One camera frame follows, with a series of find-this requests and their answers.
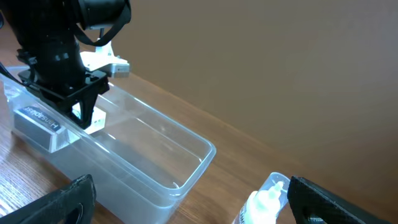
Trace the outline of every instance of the plain background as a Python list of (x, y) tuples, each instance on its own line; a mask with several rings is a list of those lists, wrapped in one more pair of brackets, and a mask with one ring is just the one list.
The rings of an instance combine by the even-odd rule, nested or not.
[(397, 1), (132, 6), (135, 74), (397, 209)]

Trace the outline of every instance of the box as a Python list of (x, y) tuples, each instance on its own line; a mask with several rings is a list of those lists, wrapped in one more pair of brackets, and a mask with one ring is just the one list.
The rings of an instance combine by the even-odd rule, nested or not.
[[(26, 67), (8, 69), (16, 76)], [(88, 134), (23, 86), (1, 78), (12, 131), (68, 178), (91, 174), (97, 201), (125, 223), (167, 222), (216, 154), (211, 142), (111, 83), (96, 102), (105, 112), (104, 127)], [(45, 131), (18, 113), (33, 106), (48, 118)]]

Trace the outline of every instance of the clear plastic container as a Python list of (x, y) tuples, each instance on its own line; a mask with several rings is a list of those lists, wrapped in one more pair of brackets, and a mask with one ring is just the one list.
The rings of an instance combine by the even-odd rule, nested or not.
[[(27, 67), (8, 69), (16, 76)], [(68, 178), (91, 174), (97, 201), (125, 223), (165, 223), (216, 154), (211, 142), (111, 83), (96, 101), (106, 113), (105, 126), (87, 134), (23, 86), (1, 78), (13, 131)], [(64, 129), (45, 130), (18, 113), (29, 106)]]

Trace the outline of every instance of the bottle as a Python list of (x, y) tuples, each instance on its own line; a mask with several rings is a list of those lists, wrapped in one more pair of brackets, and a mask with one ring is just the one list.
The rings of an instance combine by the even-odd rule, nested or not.
[(275, 224), (287, 203), (289, 183), (289, 178), (273, 172), (259, 191), (251, 193), (232, 224)]

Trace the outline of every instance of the brown tabletop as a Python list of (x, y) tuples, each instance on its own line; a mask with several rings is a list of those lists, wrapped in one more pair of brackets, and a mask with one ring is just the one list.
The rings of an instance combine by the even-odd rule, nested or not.
[[(15, 58), (15, 49), (19, 46), (9, 28), (3, 28), (0, 35), (0, 61), (5, 65), (20, 64)], [(264, 145), (134, 74), (111, 82), (207, 138), (217, 148), (213, 162), (188, 193), (170, 223), (231, 223), (249, 194), (257, 190), (273, 171), (287, 176), (304, 176), (380, 218), (392, 222), (397, 220), (397, 209), (385, 205), (382, 199), (365, 197), (339, 179), (308, 169), (294, 158)], [(11, 133), (2, 84), (0, 92), (1, 217), (67, 184), (69, 180)], [(121, 221), (97, 204), (94, 223), (99, 222)], [(278, 223), (295, 223), (289, 205), (280, 214)]]

